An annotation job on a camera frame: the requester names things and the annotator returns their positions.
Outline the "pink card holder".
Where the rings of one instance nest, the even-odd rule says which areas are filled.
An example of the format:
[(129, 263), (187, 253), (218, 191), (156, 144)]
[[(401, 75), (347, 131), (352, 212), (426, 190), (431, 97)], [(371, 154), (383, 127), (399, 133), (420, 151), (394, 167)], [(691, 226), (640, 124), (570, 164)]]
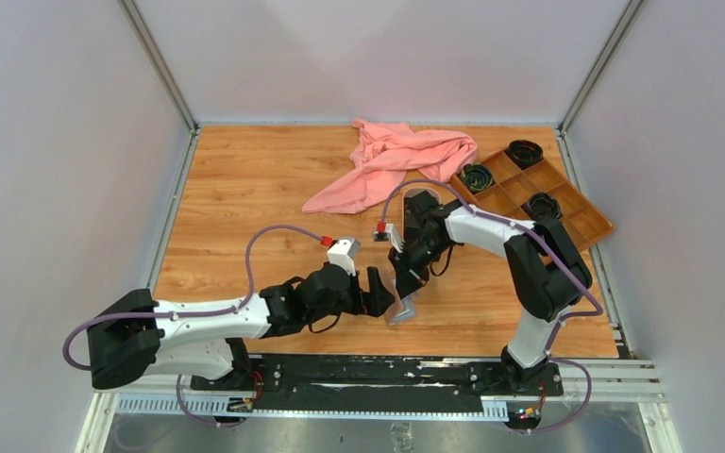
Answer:
[(413, 319), (416, 315), (415, 294), (401, 297), (396, 288), (396, 277), (390, 273), (384, 283), (387, 291), (394, 297), (394, 302), (385, 311), (383, 318), (388, 326), (394, 326)]

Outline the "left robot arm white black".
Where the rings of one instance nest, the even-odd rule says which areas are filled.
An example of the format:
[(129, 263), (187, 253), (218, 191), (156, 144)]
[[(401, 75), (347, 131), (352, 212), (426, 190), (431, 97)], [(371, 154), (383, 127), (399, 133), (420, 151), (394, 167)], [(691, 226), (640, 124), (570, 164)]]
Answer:
[(366, 272), (368, 290), (327, 262), (249, 299), (204, 303), (155, 300), (147, 289), (133, 290), (87, 329), (92, 385), (111, 390), (145, 376), (190, 375), (242, 389), (252, 367), (238, 341), (293, 335), (344, 313), (384, 315), (397, 301), (393, 286), (378, 268)]

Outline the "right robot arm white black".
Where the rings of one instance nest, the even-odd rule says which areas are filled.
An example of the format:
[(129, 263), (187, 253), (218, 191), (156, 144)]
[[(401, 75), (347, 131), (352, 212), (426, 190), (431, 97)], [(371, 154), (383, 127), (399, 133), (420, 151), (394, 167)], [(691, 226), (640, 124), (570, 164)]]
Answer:
[(501, 353), (501, 380), (524, 394), (548, 363), (548, 349), (561, 320), (588, 295), (592, 276), (565, 227), (556, 218), (518, 220), (463, 200), (440, 203), (426, 190), (406, 198), (415, 228), (404, 240), (395, 225), (380, 220), (374, 236), (387, 240), (397, 295), (412, 299), (430, 282), (430, 267), (458, 245), (474, 245), (507, 261), (522, 311), (513, 338)]

